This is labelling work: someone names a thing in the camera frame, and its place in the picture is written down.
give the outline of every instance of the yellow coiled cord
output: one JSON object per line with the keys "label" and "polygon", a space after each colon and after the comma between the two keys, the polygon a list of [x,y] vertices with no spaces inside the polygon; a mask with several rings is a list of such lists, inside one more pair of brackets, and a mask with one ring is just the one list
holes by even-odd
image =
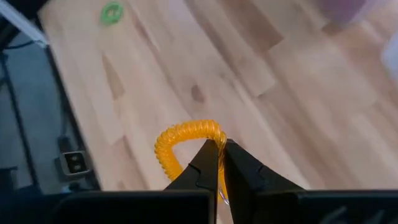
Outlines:
{"label": "yellow coiled cord", "polygon": [[228,203],[226,185],[224,180],[224,147],[226,135],[219,124],[213,120],[188,121],[177,124],[164,131],[156,140],[155,154],[171,181],[175,180],[183,171],[180,163],[175,157],[172,147],[177,143],[190,140],[207,138],[216,142],[218,147],[218,186],[219,199]]}

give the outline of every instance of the metal bar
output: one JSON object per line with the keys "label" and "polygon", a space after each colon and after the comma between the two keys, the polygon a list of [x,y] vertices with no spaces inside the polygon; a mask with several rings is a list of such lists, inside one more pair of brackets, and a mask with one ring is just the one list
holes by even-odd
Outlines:
{"label": "metal bar", "polygon": [[44,33],[5,0],[0,0],[0,14],[41,47],[48,45]]}

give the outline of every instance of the wooden floor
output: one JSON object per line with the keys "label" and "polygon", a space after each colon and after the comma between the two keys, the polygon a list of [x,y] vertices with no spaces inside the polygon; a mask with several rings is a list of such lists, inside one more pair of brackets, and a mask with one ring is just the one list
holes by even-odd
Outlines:
{"label": "wooden floor", "polygon": [[[189,119],[308,189],[398,187],[398,91],[380,61],[398,0],[346,29],[315,0],[119,0],[104,26],[107,2],[40,13],[103,189],[164,188],[156,137]],[[200,144],[177,147],[182,164]]]}

